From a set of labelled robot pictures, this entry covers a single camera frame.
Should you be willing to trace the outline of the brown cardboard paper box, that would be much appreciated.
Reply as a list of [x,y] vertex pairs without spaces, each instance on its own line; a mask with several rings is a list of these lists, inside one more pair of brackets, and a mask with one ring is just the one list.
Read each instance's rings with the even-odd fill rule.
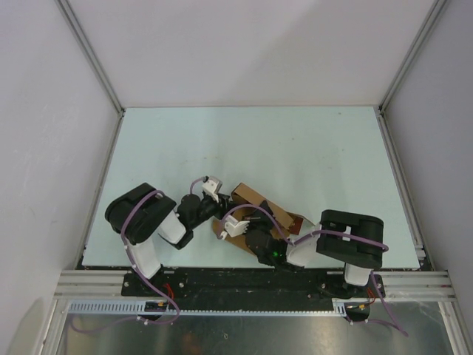
[[229,209],[238,209],[223,220],[214,219],[212,230],[216,236],[249,254],[254,252],[249,247],[250,232],[261,230],[285,246],[290,236],[300,236],[302,226],[314,223],[305,216],[287,212],[266,197],[240,183],[231,193]]

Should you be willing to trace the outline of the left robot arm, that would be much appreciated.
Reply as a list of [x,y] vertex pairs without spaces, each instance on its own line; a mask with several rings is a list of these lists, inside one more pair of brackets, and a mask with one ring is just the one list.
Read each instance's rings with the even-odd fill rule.
[[235,206],[230,196],[220,193],[220,187],[220,182],[208,178],[201,196],[190,192],[178,203],[142,183],[108,205],[104,217],[120,235],[132,268],[140,274],[137,286],[145,294],[153,296],[163,287],[163,277],[158,274],[162,263],[153,234],[178,250],[184,248],[198,226],[212,217],[222,218]]

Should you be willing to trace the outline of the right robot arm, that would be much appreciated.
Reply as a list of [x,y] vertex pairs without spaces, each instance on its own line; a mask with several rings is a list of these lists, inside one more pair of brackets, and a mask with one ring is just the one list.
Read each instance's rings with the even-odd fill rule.
[[302,237],[276,239],[271,230],[275,219],[266,202],[242,219],[249,223],[245,244],[259,263],[281,271],[308,268],[321,255],[343,262],[342,291],[357,297],[367,289],[370,275],[382,267],[389,247],[384,243],[382,219],[326,209],[318,226]]

